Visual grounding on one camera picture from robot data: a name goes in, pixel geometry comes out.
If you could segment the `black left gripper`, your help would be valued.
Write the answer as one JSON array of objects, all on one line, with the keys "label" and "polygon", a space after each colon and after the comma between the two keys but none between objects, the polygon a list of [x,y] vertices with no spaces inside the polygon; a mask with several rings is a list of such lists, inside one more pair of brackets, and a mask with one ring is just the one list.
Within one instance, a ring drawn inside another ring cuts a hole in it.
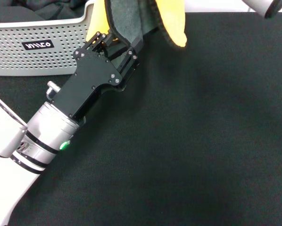
[{"label": "black left gripper", "polygon": [[[108,48],[108,57],[98,49]],[[113,33],[96,32],[85,43],[86,56],[79,59],[75,73],[54,96],[53,105],[65,116],[79,122],[107,91],[123,91],[138,65],[143,39],[129,46]]]}]

